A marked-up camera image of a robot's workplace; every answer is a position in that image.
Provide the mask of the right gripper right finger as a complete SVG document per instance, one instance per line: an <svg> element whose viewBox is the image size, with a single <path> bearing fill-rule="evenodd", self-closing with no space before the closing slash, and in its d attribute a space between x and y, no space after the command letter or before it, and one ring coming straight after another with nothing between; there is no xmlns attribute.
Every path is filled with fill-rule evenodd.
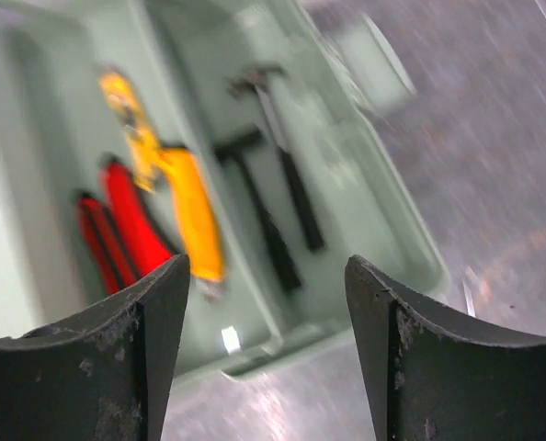
<svg viewBox="0 0 546 441"><path fill-rule="evenodd" d="M379 440L546 440L546 336L476 319L361 256L347 306Z"/></svg>

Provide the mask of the red handled pliers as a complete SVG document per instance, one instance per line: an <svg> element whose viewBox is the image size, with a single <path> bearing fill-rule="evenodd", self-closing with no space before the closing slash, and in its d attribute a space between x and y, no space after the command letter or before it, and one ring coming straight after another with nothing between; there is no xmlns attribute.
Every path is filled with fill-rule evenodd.
<svg viewBox="0 0 546 441"><path fill-rule="evenodd" d="M99 166L114 221L138 275L144 277L181 249L154 218L132 170L113 153L105 154Z"/></svg>

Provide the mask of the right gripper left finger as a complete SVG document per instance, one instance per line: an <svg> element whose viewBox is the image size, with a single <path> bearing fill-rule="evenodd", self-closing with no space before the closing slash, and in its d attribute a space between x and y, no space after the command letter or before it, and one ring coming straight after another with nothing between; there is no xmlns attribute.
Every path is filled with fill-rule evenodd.
<svg viewBox="0 0 546 441"><path fill-rule="evenodd" d="M188 303L188 257L18 338L0 338L0 440L157 440Z"/></svg>

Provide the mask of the yellow utility knife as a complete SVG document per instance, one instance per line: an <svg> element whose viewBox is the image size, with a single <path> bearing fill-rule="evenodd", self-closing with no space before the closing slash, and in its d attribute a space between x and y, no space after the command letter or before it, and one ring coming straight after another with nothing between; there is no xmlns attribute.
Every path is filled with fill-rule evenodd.
<svg viewBox="0 0 546 441"><path fill-rule="evenodd" d="M154 192L159 169L160 140L130 78L114 65L99 68L98 83L131 149L133 178L137 187Z"/></svg>

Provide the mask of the orange utility knife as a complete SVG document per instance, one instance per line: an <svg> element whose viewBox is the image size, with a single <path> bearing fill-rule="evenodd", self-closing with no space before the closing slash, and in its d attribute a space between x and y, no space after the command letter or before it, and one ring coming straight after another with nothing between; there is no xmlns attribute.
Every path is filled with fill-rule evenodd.
<svg viewBox="0 0 546 441"><path fill-rule="evenodd" d="M208 301L222 297L225 259L208 190L194 155L183 147L158 153L159 165L173 193L179 233L192 276Z"/></svg>

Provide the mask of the green toolbox with clear lid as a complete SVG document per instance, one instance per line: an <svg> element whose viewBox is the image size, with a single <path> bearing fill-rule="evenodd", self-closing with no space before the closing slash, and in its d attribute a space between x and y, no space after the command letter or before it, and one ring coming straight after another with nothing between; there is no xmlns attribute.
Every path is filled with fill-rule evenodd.
<svg viewBox="0 0 546 441"><path fill-rule="evenodd" d="M324 27L295 1L0 1L0 164L29 318L103 294L76 198L133 166L98 79L133 83L164 143L197 161L225 276L190 285L176 374L234 377L347 334L358 254L439 297L441 256L370 123L414 92L366 15Z"/></svg>

